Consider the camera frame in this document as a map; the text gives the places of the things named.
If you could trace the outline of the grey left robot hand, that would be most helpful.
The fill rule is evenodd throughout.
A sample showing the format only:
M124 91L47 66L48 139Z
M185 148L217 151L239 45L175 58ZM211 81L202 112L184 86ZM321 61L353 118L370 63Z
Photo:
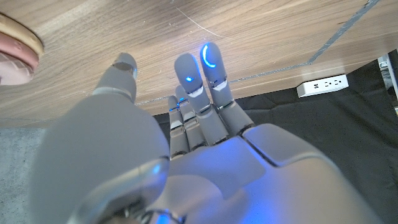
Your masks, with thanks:
M380 223L317 148L233 100L219 48L174 64L196 126L180 107L166 138L135 105L137 65L120 54L91 96L45 133L29 182L31 223Z

